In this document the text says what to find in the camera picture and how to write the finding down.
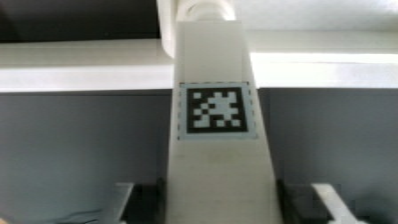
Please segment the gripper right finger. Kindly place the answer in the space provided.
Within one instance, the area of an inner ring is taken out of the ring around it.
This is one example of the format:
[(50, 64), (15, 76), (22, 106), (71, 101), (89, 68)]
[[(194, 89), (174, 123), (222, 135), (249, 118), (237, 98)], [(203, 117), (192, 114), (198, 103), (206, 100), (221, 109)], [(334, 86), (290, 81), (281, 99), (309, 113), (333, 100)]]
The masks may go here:
[(315, 183), (313, 189), (333, 216), (333, 220), (327, 224), (365, 224), (365, 222), (354, 216), (333, 185), (325, 183)]

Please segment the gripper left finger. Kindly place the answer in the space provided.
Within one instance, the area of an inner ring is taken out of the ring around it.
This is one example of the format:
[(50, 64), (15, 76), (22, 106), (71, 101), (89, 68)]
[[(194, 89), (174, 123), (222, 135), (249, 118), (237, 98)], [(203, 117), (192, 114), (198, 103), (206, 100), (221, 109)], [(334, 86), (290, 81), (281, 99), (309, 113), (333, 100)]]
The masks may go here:
[(132, 196), (134, 187), (134, 183), (118, 183), (114, 185), (109, 202), (105, 204), (100, 216), (100, 224), (121, 224), (121, 217), (128, 204), (128, 199)]

